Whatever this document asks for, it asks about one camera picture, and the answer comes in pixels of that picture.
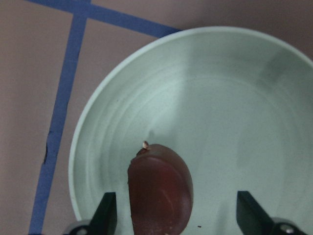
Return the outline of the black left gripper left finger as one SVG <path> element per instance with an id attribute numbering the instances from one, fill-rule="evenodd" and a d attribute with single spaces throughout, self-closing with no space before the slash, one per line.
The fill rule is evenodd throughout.
<path id="1" fill-rule="evenodd" d="M 106 192 L 88 224 L 76 225 L 66 235 L 113 235 L 117 226 L 116 193 Z"/>

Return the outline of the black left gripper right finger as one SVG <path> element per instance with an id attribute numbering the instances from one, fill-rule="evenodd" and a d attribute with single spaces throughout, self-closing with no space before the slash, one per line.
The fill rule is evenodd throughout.
<path id="1" fill-rule="evenodd" d="M 313 197 L 311 192 L 287 192 L 268 201 L 238 191 L 236 221 L 244 235 L 311 235 Z"/>

